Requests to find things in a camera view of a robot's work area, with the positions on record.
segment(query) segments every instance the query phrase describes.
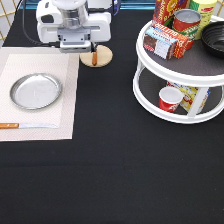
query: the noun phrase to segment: silver plate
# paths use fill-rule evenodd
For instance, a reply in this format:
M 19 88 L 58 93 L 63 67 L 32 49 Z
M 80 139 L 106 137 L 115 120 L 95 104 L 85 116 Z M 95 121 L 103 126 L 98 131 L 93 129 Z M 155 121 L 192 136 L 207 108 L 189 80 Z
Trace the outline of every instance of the silver plate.
M 62 85 L 57 78 L 35 73 L 16 81 L 10 90 L 10 97 L 17 106 L 32 110 L 50 105 L 61 91 Z

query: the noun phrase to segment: dark bowl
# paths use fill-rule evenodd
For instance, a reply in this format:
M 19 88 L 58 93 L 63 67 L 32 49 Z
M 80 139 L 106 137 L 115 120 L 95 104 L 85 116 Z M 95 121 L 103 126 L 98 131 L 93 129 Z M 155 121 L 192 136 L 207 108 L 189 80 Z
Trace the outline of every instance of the dark bowl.
M 224 21 L 213 22 L 201 32 L 201 41 L 207 52 L 224 58 Z

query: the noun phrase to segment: packaged food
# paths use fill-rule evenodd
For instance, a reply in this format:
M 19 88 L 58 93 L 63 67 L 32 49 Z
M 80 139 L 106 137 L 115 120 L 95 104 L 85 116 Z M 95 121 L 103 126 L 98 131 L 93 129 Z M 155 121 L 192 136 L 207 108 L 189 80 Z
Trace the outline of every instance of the packaged food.
M 186 50 L 190 50 L 201 21 L 201 14 L 192 9 L 181 9 L 175 12 L 173 30 L 189 38 Z
M 198 11 L 201 15 L 201 22 L 195 37 L 195 40 L 201 39 L 202 29 L 209 24 L 217 0 L 191 0 L 189 8 Z
M 176 58 L 182 58 L 184 56 L 189 38 L 159 23 L 155 23 L 153 27 L 155 27 L 158 31 L 165 33 L 168 37 L 175 38 L 177 40 L 173 56 Z
M 153 22 L 169 26 L 174 12 L 186 8 L 189 0 L 156 0 Z
M 191 105 L 195 99 L 195 96 L 198 92 L 198 88 L 190 87 L 190 86 L 183 86 L 183 85 L 173 83 L 173 82 L 167 82 L 167 86 L 173 86 L 173 87 L 179 89 L 184 94 L 184 98 L 181 101 L 180 106 L 182 106 L 186 111 L 189 111 L 189 109 L 191 108 Z M 201 106 L 198 109 L 197 114 L 199 114 L 202 111 L 210 93 L 211 93 L 211 91 L 208 90 L 207 93 L 205 94 L 205 97 L 201 103 Z
M 173 56 L 176 42 L 176 39 L 167 36 L 154 27 L 150 27 L 146 31 L 143 46 L 146 50 L 153 52 L 163 59 L 170 59 Z

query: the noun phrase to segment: paper cup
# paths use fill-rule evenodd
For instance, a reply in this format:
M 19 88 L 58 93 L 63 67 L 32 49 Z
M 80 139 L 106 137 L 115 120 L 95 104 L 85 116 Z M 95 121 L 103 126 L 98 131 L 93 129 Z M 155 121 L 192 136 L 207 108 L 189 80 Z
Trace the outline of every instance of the paper cup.
M 183 94 L 175 87 L 166 86 L 159 92 L 159 107 L 167 112 L 174 112 L 183 99 Z

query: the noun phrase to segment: red packaging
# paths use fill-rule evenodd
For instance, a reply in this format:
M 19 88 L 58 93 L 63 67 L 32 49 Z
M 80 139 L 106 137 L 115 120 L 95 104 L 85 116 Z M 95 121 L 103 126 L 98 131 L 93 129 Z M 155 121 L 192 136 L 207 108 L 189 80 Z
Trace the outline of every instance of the red packaging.
M 153 25 L 155 28 L 161 30 L 166 33 L 169 37 L 177 39 L 176 47 L 174 49 L 173 56 L 176 58 L 182 58 L 184 56 L 185 48 L 187 46 L 189 38 L 180 33 L 177 33 L 174 30 L 169 29 L 159 23 Z
M 156 0 L 153 21 L 167 26 L 174 12 L 186 8 L 188 0 Z

